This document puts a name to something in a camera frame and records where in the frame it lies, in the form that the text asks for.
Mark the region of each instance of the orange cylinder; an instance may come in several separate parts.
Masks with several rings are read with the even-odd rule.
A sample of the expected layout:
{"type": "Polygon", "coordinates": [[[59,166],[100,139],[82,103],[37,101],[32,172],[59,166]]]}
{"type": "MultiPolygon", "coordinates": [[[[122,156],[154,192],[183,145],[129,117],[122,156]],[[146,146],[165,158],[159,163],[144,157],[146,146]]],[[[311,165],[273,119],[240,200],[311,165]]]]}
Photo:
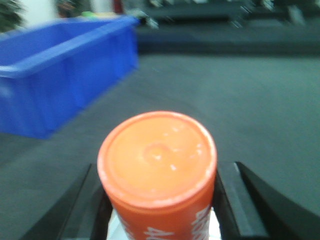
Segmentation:
{"type": "Polygon", "coordinates": [[[130,240],[207,240],[217,170],[210,133],[193,118],[155,111],[117,126],[98,174],[130,240]]]}

